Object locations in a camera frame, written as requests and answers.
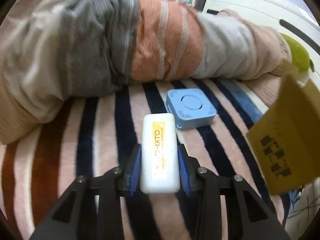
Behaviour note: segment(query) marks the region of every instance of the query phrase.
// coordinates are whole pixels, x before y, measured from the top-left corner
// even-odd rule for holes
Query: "striped blanket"
[[[244,84],[205,79],[151,82],[124,87],[103,98],[68,100],[58,116],[21,140],[0,147],[0,208],[22,239],[28,239],[78,175],[100,176],[141,143],[146,114],[166,112],[167,91],[199,87],[218,111],[210,126],[177,130],[188,154],[218,175],[241,174],[283,223],[289,194],[270,196],[246,133],[268,107]],[[179,193],[121,199],[125,239],[192,239],[198,202]],[[221,197],[222,239],[227,239]]]

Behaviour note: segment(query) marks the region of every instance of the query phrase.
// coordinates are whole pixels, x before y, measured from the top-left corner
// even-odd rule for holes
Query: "black printed symbol on cardboard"
[[[276,179],[279,176],[287,177],[292,174],[285,153],[277,141],[267,135],[260,142],[263,146],[264,155],[270,160],[270,169],[275,174]]]

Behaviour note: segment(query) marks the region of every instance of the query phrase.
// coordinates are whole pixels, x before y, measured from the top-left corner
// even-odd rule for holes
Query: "blue square box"
[[[207,96],[197,88],[169,90],[165,106],[181,130],[210,125],[217,114]]]

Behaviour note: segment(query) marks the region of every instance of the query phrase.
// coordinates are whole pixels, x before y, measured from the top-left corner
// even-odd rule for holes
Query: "silver screw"
[[[236,175],[234,176],[234,179],[235,179],[235,181],[237,181],[237,182],[243,181],[243,177],[242,177],[241,175],[239,175],[239,174],[236,174]]]
[[[81,183],[81,182],[84,182],[84,181],[85,181],[85,176],[83,176],[83,175],[78,176],[78,177],[77,177],[77,181],[80,182],[80,183]]]
[[[200,173],[200,174],[204,174],[204,173],[207,173],[207,168],[205,168],[205,167],[199,167],[198,168],[198,172]]]
[[[120,168],[120,167],[115,167],[115,168],[113,168],[113,173],[114,174],[119,174],[119,173],[121,173],[122,172],[122,169]]]

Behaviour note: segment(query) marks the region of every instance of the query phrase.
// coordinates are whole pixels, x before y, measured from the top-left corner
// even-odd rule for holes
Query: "rolled blanket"
[[[161,0],[17,0],[0,26],[0,142],[50,122],[70,97],[124,85],[280,73],[270,27]]]

